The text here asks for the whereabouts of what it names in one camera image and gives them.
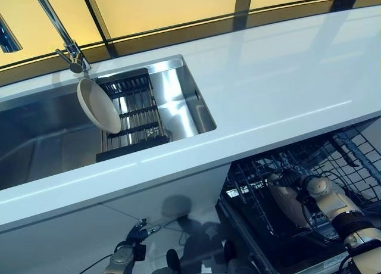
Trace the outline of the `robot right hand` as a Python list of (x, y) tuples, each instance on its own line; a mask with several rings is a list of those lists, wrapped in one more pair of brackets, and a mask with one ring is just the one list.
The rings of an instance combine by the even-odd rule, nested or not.
[(296, 192), (296, 200), (301, 203), (304, 202), (305, 197), (308, 196), (303, 186), (304, 179), (302, 174), (294, 170), (283, 169), (280, 173), (279, 185), (294, 190)]

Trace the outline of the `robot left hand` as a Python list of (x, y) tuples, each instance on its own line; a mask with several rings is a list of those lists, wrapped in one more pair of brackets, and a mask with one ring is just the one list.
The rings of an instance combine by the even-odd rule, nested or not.
[(140, 219), (127, 234), (124, 242), (127, 246), (133, 247), (137, 253), (145, 253), (146, 245), (143, 245), (144, 240), (157, 233), (160, 229), (160, 225), (149, 225), (147, 218)]

